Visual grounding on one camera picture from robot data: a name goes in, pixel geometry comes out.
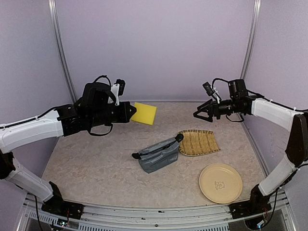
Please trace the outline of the yellow sponge block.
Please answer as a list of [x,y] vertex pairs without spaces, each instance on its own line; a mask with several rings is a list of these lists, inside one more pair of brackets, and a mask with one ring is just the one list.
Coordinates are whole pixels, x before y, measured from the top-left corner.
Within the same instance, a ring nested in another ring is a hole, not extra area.
[[134,103],[134,107],[137,112],[132,116],[132,121],[151,126],[154,124],[157,107],[143,103]]

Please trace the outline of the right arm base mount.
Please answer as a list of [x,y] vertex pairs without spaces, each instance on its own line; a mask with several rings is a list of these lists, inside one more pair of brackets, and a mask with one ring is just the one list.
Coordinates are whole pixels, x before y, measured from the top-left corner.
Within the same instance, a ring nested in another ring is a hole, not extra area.
[[257,184],[250,192],[249,200],[236,202],[229,205],[229,209],[233,219],[243,218],[260,214],[272,209],[270,205],[270,195],[264,196]]

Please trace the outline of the right aluminium frame post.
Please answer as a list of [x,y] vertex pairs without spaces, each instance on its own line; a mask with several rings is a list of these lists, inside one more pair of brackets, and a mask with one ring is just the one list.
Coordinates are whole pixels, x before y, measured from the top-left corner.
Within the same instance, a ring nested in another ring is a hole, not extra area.
[[248,72],[249,64],[250,64],[252,53],[253,53],[255,38],[257,34],[257,26],[258,26],[258,21],[259,21],[259,16],[260,16],[260,9],[261,9],[261,0],[255,0],[254,6],[253,6],[253,13],[252,13],[252,20],[251,20],[251,25],[250,25],[250,30],[249,30],[248,42],[247,42],[247,47],[245,51],[243,66],[241,69],[240,79],[245,79],[247,72]]

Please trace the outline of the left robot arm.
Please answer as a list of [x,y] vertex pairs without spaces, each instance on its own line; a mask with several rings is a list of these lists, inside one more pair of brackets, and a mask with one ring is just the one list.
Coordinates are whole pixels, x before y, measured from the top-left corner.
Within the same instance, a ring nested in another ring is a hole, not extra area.
[[13,156],[13,150],[40,140],[70,136],[96,126],[112,128],[114,123],[128,123],[137,109],[130,102],[121,102],[125,83],[113,85],[100,82],[86,84],[81,98],[74,104],[56,106],[26,120],[0,126],[0,178],[7,180],[48,202],[57,214],[67,210],[58,187],[23,167]]

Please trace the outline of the grey zip pouch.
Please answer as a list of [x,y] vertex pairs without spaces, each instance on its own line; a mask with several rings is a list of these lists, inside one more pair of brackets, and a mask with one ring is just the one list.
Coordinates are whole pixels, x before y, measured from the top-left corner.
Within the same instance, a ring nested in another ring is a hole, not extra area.
[[183,134],[179,133],[175,137],[144,148],[131,156],[138,160],[146,173],[150,174],[177,161],[183,138]]

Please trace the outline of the front aluminium rail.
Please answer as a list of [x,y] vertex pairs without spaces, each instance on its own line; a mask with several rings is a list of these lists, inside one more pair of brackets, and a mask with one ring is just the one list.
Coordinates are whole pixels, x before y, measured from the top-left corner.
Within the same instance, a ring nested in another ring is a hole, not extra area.
[[270,198],[272,209],[236,217],[228,205],[137,208],[84,204],[80,217],[42,211],[41,201],[27,195],[17,231],[296,231],[284,191]]

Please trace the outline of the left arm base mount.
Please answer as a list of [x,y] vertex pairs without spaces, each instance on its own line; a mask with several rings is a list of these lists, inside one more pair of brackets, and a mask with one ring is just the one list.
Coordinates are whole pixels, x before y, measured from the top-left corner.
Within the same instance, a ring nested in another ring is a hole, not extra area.
[[52,188],[52,197],[43,202],[42,211],[51,214],[59,215],[66,218],[81,219],[84,210],[84,205],[80,203],[65,201],[62,198],[60,190],[56,184],[49,182]]

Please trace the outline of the aluminium frame post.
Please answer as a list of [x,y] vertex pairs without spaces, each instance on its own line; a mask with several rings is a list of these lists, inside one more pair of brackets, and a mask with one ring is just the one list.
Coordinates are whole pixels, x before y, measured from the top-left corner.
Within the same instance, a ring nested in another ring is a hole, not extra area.
[[259,16],[260,16],[260,9],[261,9],[261,0],[255,0],[254,6],[253,6],[253,13],[252,13],[252,20],[251,20],[251,25],[250,25],[250,30],[249,30],[248,42],[247,42],[247,47],[245,51],[243,66],[241,69],[240,79],[245,79],[247,72],[248,72],[249,64],[250,64],[252,53],[253,53],[255,38],[257,34],[257,26],[258,26],[258,21],[259,21]]
[[55,0],[49,0],[48,1],[50,15],[51,15],[51,23],[53,26],[53,31],[55,35],[56,40],[56,46],[60,58],[61,67],[64,74],[64,79],[68,88],[68,92],[71,98],[72,102],[75,102],[77,100],[76,91],[73,85],[73,81],[70,76],[65,52],[64,52],[64,45],[62,42],[62,36],[61,36],[61,30],[60,30],[60,24],[58,20],[58,14],[57,14],[57,7],[56,7],[56,1]]

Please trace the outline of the woven bamboo tray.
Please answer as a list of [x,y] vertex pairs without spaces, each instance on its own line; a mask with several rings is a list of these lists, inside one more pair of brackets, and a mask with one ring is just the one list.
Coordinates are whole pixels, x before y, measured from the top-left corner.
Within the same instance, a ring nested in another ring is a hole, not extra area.
[[220,151],[213,131],[186,129],[179,134],[183,135],[179,151],[185,156],[201,156]]

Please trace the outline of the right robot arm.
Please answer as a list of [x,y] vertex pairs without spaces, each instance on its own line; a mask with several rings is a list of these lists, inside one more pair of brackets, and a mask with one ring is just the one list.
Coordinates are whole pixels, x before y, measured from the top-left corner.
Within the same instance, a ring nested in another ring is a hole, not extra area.
[[263,197],[273,194],[300,168],[307,166],[308,111],[282,105],[248,90],[243,79],[226,81],[229,98],[224,100],[214,86],[216,81],[217,78],[203,84],[210,100],[198,106],[193,116],[212,122],[238,114],[239,123],[249,115],[256,117],[255,123],[251,119],[245,123],[246,129],[270,165],[270,171],[257,185],[256,195],[246,203],[247,211],[255,214],[265,205]]

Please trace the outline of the left aluminium frame post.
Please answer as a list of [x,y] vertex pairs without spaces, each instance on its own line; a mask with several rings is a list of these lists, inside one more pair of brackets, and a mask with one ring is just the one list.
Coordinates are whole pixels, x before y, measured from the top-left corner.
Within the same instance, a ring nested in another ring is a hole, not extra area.
[[62,42],[62,36],[61,36],[61,30],[60,30],[60,24],[58,20],[58,14],[57,14],[57,7],[56,7],[56,1],[55,0],[49,0],[48,1],[50,15],[51,15],[51,23],[53,26],[53,31],[55,35],[56,40],[56,46],[60,58],[61,67],[64,74],[64,79],[68,88],[68,92],[71,98],[72,102],[75,102],[77,100],[76,91],[73,85],[73,81],[70,76],[65,52],[64,52],[64,45]]

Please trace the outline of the beige round plate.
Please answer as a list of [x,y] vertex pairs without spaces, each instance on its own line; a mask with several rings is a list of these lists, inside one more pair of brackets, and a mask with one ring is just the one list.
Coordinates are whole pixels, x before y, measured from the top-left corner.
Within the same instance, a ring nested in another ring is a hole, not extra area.
[[227,164],[211,164],[199,176],[199,187],[203,195],[217,204],[235,201],[243,190],[240,174]]

